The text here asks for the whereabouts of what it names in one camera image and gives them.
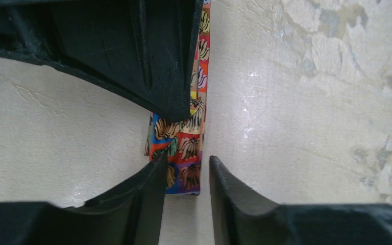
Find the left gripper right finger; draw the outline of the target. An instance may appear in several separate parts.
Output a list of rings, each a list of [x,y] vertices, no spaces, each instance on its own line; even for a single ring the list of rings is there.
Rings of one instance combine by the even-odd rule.
[[[209,159],[216,244],[392,244],[392,205],[278,204]]]

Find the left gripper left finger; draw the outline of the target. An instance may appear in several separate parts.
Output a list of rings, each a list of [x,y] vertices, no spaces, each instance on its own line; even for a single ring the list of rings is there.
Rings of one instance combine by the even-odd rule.
[[[0,244],[158,244],[167,156],[81,207],[0,202]]]

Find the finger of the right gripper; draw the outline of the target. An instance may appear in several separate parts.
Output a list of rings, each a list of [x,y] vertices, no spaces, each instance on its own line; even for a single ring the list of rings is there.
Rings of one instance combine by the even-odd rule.
[[[178,122],[202,1],[0,1],[0,58],[46,65]]]

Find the colourful patterned tie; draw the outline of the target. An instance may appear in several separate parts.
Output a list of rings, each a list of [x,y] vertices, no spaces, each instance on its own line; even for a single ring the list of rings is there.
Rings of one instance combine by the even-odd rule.
[[[144,146],[149,159],[167,153],[166,195],[199,195],[206,121],[211,2],[204,1],[190,83],[190,117],[169,122],[153,113]]]

